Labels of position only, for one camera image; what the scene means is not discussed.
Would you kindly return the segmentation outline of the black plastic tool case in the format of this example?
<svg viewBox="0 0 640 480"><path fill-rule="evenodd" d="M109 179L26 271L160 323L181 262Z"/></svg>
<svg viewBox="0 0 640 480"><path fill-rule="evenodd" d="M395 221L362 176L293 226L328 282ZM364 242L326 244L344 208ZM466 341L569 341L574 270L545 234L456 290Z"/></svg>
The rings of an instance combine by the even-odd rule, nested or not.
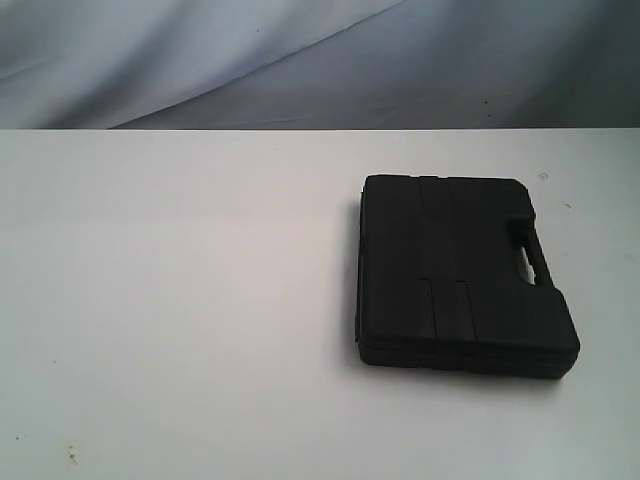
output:
<svg viewBox="0 0 640 480"><path fill-rule="evenodd" d="M559 379L580 341L514 179L371 175L354 337L373 366Z"/></svg>

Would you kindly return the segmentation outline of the grey backdrop cloth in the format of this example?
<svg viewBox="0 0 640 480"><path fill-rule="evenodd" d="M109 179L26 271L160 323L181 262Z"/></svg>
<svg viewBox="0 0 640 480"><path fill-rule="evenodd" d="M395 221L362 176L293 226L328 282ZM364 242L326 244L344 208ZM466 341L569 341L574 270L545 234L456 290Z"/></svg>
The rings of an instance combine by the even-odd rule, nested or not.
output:
<svg viewBox="0 0 640 480"><path fill-rule="evenodd" d="M5 129L639 123L635 1L5 1Z"/></svg>

